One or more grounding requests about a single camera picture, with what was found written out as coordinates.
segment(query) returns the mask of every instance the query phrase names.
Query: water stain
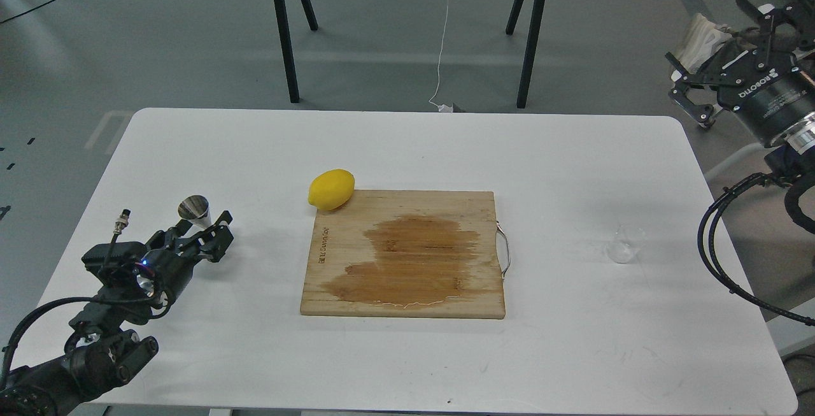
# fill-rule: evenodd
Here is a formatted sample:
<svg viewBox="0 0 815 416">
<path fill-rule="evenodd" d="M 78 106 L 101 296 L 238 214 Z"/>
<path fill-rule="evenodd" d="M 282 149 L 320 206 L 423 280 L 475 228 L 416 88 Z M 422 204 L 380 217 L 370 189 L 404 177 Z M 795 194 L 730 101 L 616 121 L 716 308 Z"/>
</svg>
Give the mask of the water stain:
<svg viewBox="0 0 815 416">
<path fill-rule="evenodd" d="M 340 300 L 424 308 L 467 294 L 468 262 L 475 259 L 476 231 L 430 215 L 402 215 L 365 231 L 375 261 L 348 265 L 323 283 Z"/>
</svg>

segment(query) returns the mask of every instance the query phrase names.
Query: cutting board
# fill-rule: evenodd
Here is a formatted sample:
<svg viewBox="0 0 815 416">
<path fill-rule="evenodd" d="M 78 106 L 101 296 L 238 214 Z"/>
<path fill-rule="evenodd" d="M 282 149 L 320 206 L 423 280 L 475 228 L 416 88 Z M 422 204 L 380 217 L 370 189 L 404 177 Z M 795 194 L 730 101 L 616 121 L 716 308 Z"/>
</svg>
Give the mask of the cutting board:
<svg viewBox="0 0 815 416">
<path fill-rule="evenodd" d="M 492 192 L 355 190 L 317 211 L 300 313 L 504 318 Z"/>
</svg>

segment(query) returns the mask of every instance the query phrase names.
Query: white table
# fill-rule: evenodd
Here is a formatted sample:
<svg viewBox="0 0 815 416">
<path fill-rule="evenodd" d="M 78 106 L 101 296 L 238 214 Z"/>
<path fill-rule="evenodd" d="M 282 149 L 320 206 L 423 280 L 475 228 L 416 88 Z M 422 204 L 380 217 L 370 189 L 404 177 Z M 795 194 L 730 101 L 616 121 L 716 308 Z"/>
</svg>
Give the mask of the white table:
<svg viewBox="0 0 815 416">
<path fill-rule="evenodd" d="M 309 182 L 494 190 L 512 243 L 504 320 L 303 317 L 315 211 Z M 206 196 L 235 217 L 167 317 L 137 331 L 158 356 L 107 404 L 483 413 L 791 414 L 797 399 L 762 315 L 705 270 L 695 234 L 711 195 L 667 117 L 145 109 L 131 120 L 43 301 L 96 293 L 80 257 L 173 225 Z M 628 222 L 637 260 L 606 259 Z M 718 253 L 746 285 L 730 238 Z M 64 306 L 15 364 L 59 355 Z"/>
</svg>

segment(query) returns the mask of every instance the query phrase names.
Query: floor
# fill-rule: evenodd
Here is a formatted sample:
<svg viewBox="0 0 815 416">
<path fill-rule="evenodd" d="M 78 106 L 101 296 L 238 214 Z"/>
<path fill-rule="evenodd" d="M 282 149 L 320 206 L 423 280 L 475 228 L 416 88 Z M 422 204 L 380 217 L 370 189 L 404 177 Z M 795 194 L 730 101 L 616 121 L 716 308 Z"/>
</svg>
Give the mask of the floor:
<svg viewBox="0 0 815 416">
<path fill-rule="evenodd" d="M 43 1 L 0 0 L 0 18 Z M 667 99 L 664 53 L 695 12 L 748 26 L 734 0 L 547 0 L 522 110 L 529 3 L 507 36 L 512 0 L 312 0 L 318 32 L 288 2 L 298 104 L 288 102 L 271 0 L 59 0 L 0 25 L 0 208 L 11 207 L 0 209 L 0 338 L 38 302 L 126 123 L 147 106 L 437 111 L 428 100 L 439 80 L 432 100 L 471 112 L 675 117 L 702 171 L 755 142 L 732 114 L 703 131 Z M 712 179 L 711 192 L 758 170 L 762 155 L 752 155 Z M 757 295 L 783 308 L 815 297 L 815 239 L 787 218 L 783 192 L 746 195 L 727 226 Z M 797 389 L 813 366 L 791 362 Z M 797 414 L 815 414 L 815 394 L 801 402 Z"/>
</svg>

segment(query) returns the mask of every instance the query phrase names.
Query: yellow lemon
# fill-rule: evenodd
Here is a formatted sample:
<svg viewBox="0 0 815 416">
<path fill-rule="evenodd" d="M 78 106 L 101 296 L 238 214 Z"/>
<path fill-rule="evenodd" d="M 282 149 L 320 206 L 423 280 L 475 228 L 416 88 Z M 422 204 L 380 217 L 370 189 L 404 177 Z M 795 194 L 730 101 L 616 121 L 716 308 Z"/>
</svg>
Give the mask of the yellow lemon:
<svg viewBox="0 0 815 416">
<path fill-rule="evenodd" d="M 345 169 L 332 169 L 311 181 L 308 204 L 319 210 L 335 210 L 354 194 L 354 175 Z"/>
</svg>

